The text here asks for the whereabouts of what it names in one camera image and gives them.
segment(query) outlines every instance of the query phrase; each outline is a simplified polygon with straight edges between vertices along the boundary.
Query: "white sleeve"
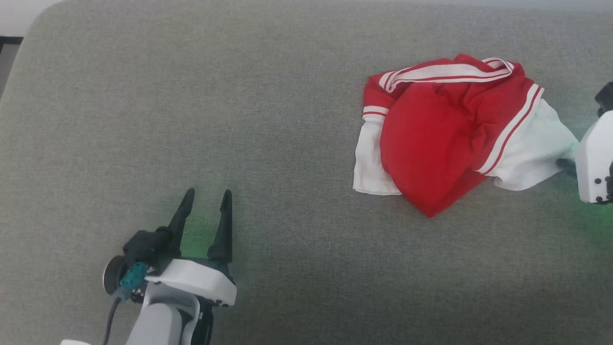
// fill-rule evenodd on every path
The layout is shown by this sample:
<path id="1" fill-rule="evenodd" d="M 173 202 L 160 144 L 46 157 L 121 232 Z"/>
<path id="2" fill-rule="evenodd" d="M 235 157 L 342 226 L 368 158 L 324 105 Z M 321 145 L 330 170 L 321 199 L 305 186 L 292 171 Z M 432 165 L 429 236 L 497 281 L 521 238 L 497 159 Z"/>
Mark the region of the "white sleeve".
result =
<path id="1" fill-rule="evenodd" d="M 508 190 L 528 189 L 560 172 L 558 158 L 574 160 L 579 141 L 540 99 L 536 111 L 509 138 L 496 168 L 494 184 Z"/>
<path id="2" fill-rule="evenodd" d="M 356 167 L 353 173 L 353 189 L 374 195 L 401 195 L 388 173 L 381 165 L 381 130 L 384 116 L 365 115 L 356 147 Z"/>

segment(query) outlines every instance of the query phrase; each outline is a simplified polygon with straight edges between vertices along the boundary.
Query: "red and white jacket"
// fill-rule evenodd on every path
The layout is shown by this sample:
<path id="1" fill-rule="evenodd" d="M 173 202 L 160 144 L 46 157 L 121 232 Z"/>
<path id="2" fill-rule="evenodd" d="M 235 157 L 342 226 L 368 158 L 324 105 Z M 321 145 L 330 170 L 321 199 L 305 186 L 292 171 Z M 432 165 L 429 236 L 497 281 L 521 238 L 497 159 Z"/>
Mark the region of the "red and white jacket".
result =
<path id="1" fill-rule="evenodd" d="M 354 189 L 433 217 L 486 176 L 524 190 L 579 145 L 519 63 L 458 55 L 370 77 Z"/>

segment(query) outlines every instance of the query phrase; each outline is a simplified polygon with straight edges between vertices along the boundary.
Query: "gray fabric surface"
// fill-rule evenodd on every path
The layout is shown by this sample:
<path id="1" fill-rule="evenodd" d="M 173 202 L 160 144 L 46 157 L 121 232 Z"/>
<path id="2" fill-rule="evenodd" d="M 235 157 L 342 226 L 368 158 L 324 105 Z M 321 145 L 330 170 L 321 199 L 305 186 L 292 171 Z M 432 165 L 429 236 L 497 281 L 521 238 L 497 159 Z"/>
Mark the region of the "gray fabric surface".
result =
<path id="1" fill-rule="evenodd" d="M 613 341 L 613 208 L 562 174 L 435 219 L 351 190 L 368 76 L 519 61 L 581 137 L 611 14 L 398 3 L 79 0 L 26 37 L 0 101 L 0 343 L 102 341 L 101 272 L 188 187 L 203 252 L 234 193 L 237 304 L 214 344 Z M 111 343 L 138 306 L 121 308 Z"/>

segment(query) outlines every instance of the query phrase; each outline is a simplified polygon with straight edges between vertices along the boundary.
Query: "red stripe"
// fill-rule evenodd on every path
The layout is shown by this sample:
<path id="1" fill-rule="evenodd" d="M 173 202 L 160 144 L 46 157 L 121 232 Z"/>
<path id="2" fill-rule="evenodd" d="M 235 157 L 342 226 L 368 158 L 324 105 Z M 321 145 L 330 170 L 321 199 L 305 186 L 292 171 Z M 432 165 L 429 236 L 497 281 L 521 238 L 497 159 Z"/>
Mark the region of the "red stripe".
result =
<path id="1" fill-rule="evenodd" d="M 488 66 L 490 66 L 491 68 L 494 68 L 494 71 L 498 71 L 498 70 L 499 70 L 499 69 L 501 69 L 501 68 L 506 68 L 506 69 L 508 69 L 508 68 L 509 68 L 509 66 L 507 66 L 507 65 L 506 65 L 506 64 L 504 64 L 504 63 L 500 63 L 500 66 L 498 66 L 498 67 L 494 67 L 494 66 L 492 66 L 490 63 L 487 63 L 487 65 L 488 65 Z"/>
<path id="2" fill-rule="evenodd" d="M 532 102 L 530 104 L 530 108 L 528 108 L 528 111 L 526 112 L 526 114 L 524 114 L 524 116 L 522 117 L 521 120 L 519 120 L 519 122 L 517 122 L 517 124 L 515 125 L 515 127 L 513 127 L 513 129 L 511 130 L 511 132 L 509 133 L 509 135 L 506 137 L 506 139 L 504 140 L 504 143 L 502 144 L 502 147 L 500 148 L 500 152 L 498 153 L 498 158 L 496 158 L 496 161 L 494 162 L 494 164 L 492 165 L 491 168 L 489 168 L 489 170 L 487 170 L 486 172 L 483 173 L 483 175 L 487 175 L 489 174 L 490 171 L 492 171 L 495 167 L 496 164 L 498 164 L 498 162 L 500 161 L 500 158 L 502 157 L 502 153 L 504 152 L 504 147 L 506 146 L 506 143 L 509 141 L 509 139 L 511 138 L 511 136 L 513 135 L 513 132 L 515 132 L 515 130 L 517 129 L 517 127 L 519 127 L 519 125 L 522 124 L 522 122 L 524 121 L 524 119 L 526 117 L 528 117 L 528 115 L 530 114 L 530 112 L 532 111 L 532 107 L 534 107 L 535 105 L 535 101 L 536 101 L 536 97 L 538 97 L 539 93 L 541 92 L 541 87 L 539 87 L 538 89 L 536 89 L 536 93 L 534 95 L 534 97 L 532 97 Z"/>
<path id="3" fill-rule="evenodd" d="M 430 78 L 423 78 L 423 79 L 396 79 L 394 81 L 394 83 L 396 82 L 430 82 L 430 81 L 434 81 L 434 80 L 444 80 L 444 79 L 464 79 L 464 78 L 471 78 L 471 79 L 488 79 L 488 78 L 496 78 L 496 77 L 502 77 L 502 76 L 510 76 L 511 73 L 507 72 L 507 73 L 503 73 L 503 74 L 497 74 L 495 76 L 489 76 L 489 77 L 479 77 L 479 76 L 449 76 L 449 77 L 430 77 Z"/>
<path id="4" fill-rule="evenodd" d="M 503 66 L 505 66 L 504 61 L 500 60 L 500 59 L 492 59 L 492 61 L 501 61 L 503 63 Z M 392 76 L 398 76 L 399 74 L 403 74 L 403 73 L 407 73 L 407 72 L 411 72 L 411 71 L 415 71 L 417 69 L 422 69 L 424 67 L 430 67 L 430 66 L 452 66 L 455 64 L 465 64 L 465 65 L 469 65 L 472 66 L 478 70 L 480 70 L 483 73 L 489 73 L 490 71 L 484 71 L 484 69 L 482 68 L 482 66 L 478 66 L 476 64 L 469 64 L 469 63 L 460 63 L 458 61 L 453 61 L 453 60 L 449 60 L 449 59 L 438 59 L 438 60 L 434 60 L 434 61 L 430 61 L 430 62 L 426 62 L 426 63 L 420 63 L 420 64 L 416 64 L 415 66 L 411 66 L 408 68 L 404 68 L 404 69 L 400 69 L 398 71 L 394 71 L 393 73 L 390 73 L 389 76 L 387 76 L 387 79 L 385 81 L 385 83 L 383 83 L 383 86 L 385 87 L 385 89 L 387 90 L 387 83 L 389 82 L 389 79 Z M 491 66 L 489 66 L 487 63 L 485 63 L 485 65 L 489 68 L 493 68 Z"/>
<path id="5" fill-rule="evenodd" d="M 375 115 L 382 115 L 382 116 L 386 116 L 387 114 L 384 114 L 382 112 L 378 112 L 378 111 L 369 111 L 369 112 L 365 112 L 362 115 L 370 115 L 370 114 L 375 114 Z"/>
<path id="6" fill-rule="evenodd" d="M 497 63 L 501 63 L 502 66 L 506 66 L 505 62 L 508 62 L 508 61 L 501 60 L 501 59 L 487 59 L 482 62 L 491 67 L 490 63 L 497 62 Z"/>

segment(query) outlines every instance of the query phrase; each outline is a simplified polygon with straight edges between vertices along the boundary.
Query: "black cable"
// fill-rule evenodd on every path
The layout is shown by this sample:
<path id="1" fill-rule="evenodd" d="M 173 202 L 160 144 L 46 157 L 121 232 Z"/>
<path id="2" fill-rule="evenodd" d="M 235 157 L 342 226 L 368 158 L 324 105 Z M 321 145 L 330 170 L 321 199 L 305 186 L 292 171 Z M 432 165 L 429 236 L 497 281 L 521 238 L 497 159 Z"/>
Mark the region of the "black cable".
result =
<path id="1" fill-rule="evenodd" d="M 111 308 L 111 312 L 109 313 L 109 320 L 107 321 L 107 331 L 104 334 L 104 341 L 102 345 L 107 345 L 109 343 L 109 336 L 111 335 L 111 324 L 113 323 L 113 316 L 115 316 L 115 311 L 117 310 L 117 306 L 121 302 L 121 298 L 116 298 L 115 302 L 113 302 L 113 307 Z"/>
<path id="2" fill-rule="evenodd" d="M 206 345 L 211 343 L 211 335 L 213 335 L 213 308 L 208 310 L 209 320 L 208 320 L 208 331 L 207 331 L 207 341 Z"/>

